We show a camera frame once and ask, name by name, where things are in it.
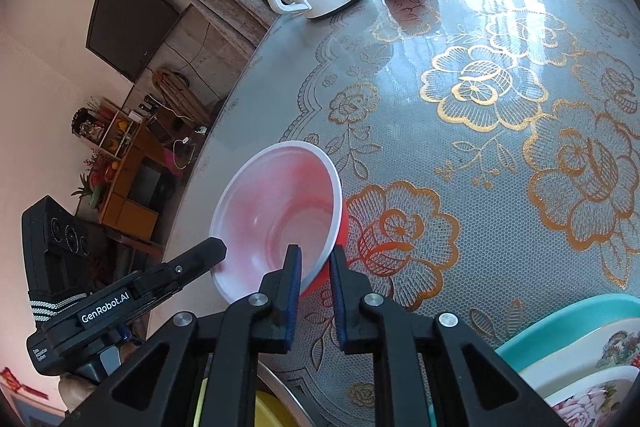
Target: wall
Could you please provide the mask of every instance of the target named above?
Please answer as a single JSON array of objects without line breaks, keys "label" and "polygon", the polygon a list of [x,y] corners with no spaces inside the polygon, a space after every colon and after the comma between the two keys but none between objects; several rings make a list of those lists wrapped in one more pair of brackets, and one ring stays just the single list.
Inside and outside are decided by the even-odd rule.
[{"label": "wall", "polygon": [[73,210],[87,149],[70,133],[84,93],[11,36],[0,33],[0,369],[49,394],[62,407],[57,379],[38,375],[24,346],[35,327],[24,275],[20,216],[46,194]]},{"label": "wall", "polygon": [[[186,0],[169,0],[182,11]],[[84,47],[94,0],[0,0],[1,25],[87,95],[121,104],[132,84]]]},{"label": "wall", "polygon": [[[185,0],[169,0],[178,10]],[[34,331],[22,256],[20,216],[50,194],[75,211],[82,162],[90,156],[70,133],[89,96],[121,104],[131,83],[85,47],[94,0],[0,0],[0,369],[49,394],[64,409],[57,378],[38,375],[25,340]]]},{"label": "wall", "polygon": [[152,71],[167,68],[183,74],[193,94],[212,109],[231,92],[246,63],[246,58],[191,6],[151,57],[124,105],[146,116],[139,109],[145,95],[151,93],[162,100],[162,93],[153,84]]}]

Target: plastic bowl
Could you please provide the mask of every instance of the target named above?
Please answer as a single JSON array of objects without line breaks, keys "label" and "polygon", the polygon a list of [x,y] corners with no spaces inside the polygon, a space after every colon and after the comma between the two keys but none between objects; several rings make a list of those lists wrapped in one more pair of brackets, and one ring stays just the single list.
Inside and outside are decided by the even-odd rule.
[{"label": "plastic bowl", "polygon": [[213,214],[209,235],[226,245],[226,259],[211,271],[218,291],[230,303],[257,292],[262,276],[282,268],[293,244],[302,249],[304,293],[340,228],[348,233],[342,206],[338,172],[315,145],[287,141],[257,153],[236,172]]}]

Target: floral plate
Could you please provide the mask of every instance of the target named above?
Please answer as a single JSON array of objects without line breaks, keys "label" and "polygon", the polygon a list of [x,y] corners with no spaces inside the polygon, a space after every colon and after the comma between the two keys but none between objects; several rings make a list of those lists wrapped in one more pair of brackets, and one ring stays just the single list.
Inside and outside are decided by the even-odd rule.
[{"label": "floral plate", "polygon": [[637,367],[629,365],[609,367],[578,380],[545,401],[570,427],[606,427],[638,372]]},{"label": "floral plate", "polygon": [[598,295],[548,315],[495,352],[521,372],[606,324],[635,317],[640,317],[640,299],[617,293]]},{"label": "floral plate", "polygon": [[540,396],[606,367],[640,367],[640,317],[624,319],[592,331],[520,372]]}]

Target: glass table cover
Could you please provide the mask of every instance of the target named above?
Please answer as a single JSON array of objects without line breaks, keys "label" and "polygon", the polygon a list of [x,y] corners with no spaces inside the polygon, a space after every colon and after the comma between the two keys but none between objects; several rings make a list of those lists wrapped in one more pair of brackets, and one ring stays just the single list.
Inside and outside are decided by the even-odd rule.
[{"label": "glass table cover", "polygon": [[[247,159],[295,139],[340,173],[351,267],[408,310],[454,312],[498,346],[580,299],[638,295],[639,52],[632,0],[360,0],[280,17],[200,155],[167,257],[207,237]],[[205,275],[150,328],[224,307]],[[300,302],[292,353],[263,360],[336,425],[372,425],[370,357],[338,350],[328,283]]]}]

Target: gold floral pattern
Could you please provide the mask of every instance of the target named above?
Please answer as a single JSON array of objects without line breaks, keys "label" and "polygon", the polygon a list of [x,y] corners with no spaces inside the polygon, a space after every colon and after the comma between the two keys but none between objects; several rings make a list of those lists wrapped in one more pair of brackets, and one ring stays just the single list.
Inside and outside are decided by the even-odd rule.
[{"label": "gold floral pattern", "polygon": [[346,201],[348,263],[369,276],[373,291],[409,311],[443,288],[443,271],[458,261],[458,220],[440,211],[430,188],[396,181],[367,185]]},{"label": "gold floral pattern", "polygon": [[564,230],[575,250],[609,241],[633,214],[638,168],[630,138],[608,114],[557,100],[553,115],[532,124],[523,154],[535,171],[529,200],[542,223]]},{"label": "gold floral pattern", "polygon": [[320,137],[318,133],[311,132],[306,135],[305,142],[310,143],[311,145],[318,145],[320,143]]},{"label": "gold floral pattern", "polygon": [[445,160],[442,167],[433,169],[433,173],[442,176],[444,181],[449,182],[456,172],[476,165],[479,169],[479,175],[471,178],[471,184],[474,187],[493,188],[492,177],[500,176],[503,171],[511,172],[512,174],[517,171],[513,154],[499,140],[501,134],[499,132],[481,146],[465,140],[453,142],[451,145],[454,149],[462,152],[467,157],[471,156],[471,158],[466,162],[461,161],[456,167],[453,166],[451,160]]},{"label": "gold floral pattern", "polygon": [[351,84],[329,103],[329,120],[338,125],[346,124],[345,131],[324,146],[324,151],[334,162],[338,172],[350,165],[358,178],[369,179],[369,168],[361,157],[381,151],[382,146],[370,141],[370,125],[356,124],[364,121],[378,107],[379,101],[378,88],[364,82]]},{"label": "gold floral pattern", "polygon": [[344,49],[348,52],[354,52],[359,46],[363,45],[365,40],[363,36],[356,36],[353,39],[348,35],[343,35],[338,39],[338,42],[344,46]]},{"label": "gold floral pattern", "polygon": [[484,44],[451,46],[422,74],[420,97],[438,104],[438,116],[450,123],[487,132],[499,125],[522,130],[541,113],[548,91],[533,71],[506,52]]},{"label": "gold floral pattern", "polygon": [[432,39],[438,41],[444,38],[447,44],[477,44],[478,41],[489,40],[484,32],[484,27],[476,26],[471,30],[467,30],[462,24],[458,24],[457,32],[443,32],[441,30],[436,31]]},{"label": "gold floral pattern", "polygon": [[380,16],[372,35],[382,42],[394,42],[430,33],[440,23],[440,12],[428,1],[390,0],[388,12]]},{"label": "gold floral pattern", "polygon": [[322,81],[322,86],[323,87],[330,87],[333,86],[335,84],[335,81],[338,80],[338,75],[333,73],[333,74],[328,74],[324,80]]},{"label": "gold floral pattern", "polygon": [[361,64],[349,66],[347,74],[358,79],[364,79],[378,73],[391,60],[393,49],[388,44],[369,42],[364,44],[360,52]]},{"label": "gold floral pattern", "polygon": [[606,243],[598,245],[602,271],[609,282],[626,289],[631,273],[631,256],[640,253],[640,214],[620,219]]},{"label": "gold floral pattern", "polygon": [[551,13],[517,8],[491,15],[486,25],[494,48],[543,66],[565,66],[577,51],[577,38]]},{"label": "gold floral pattern", "polygon": [[322,328],[320,335],[311,343],[311,349],[309,351],[309,359],[316,371],[320,369],[322,361],[324,360],[327,342],[330,341],[336,349],[340,349],[338,332],[335,329],[334,301],[331,290],[325,289],[320,292],[320,304],[322,306],[320,312],[311,312],[303,317],[309,324]]},{"label": "gold floral pattern", "polygon": [[615,13],[608,11],[599,4],[592,4],[583,0],[577,0],[575,4],[581,13],[587,16],[593,16],[596,24],[604,31],[616,37],[629,38],[629,30],[626,27],[626,23]]},{"label": "gold floral pattern", "polygon": [[571,68],[587,94],[604,104],[605,111],[636,138],[640,138],[640,115],[636,86],[640,78],[625,62],[606,52],[583,51]]},{"label": "gold floral pattern", "polygon": [[378,107],[379,101],[378,88],[373,84],[351,84],[329,102],[329,120],[338,124],[362,121]]},{"label": "gold floral pattern", "polygon": [[521,299],[513,299],[504,312],[502,327],[497,328],[496,321],[478,308],[469,309],[469,322],[489,341],[503,343],[522,329],[525,324],[524,314],[524,302]]},{"label": "gold floral pattern", "polygon": [[376,404],[374,386],[372,382],[353,382],[347,389],[347,398],[356,407],[366,407],[373,409]]}]

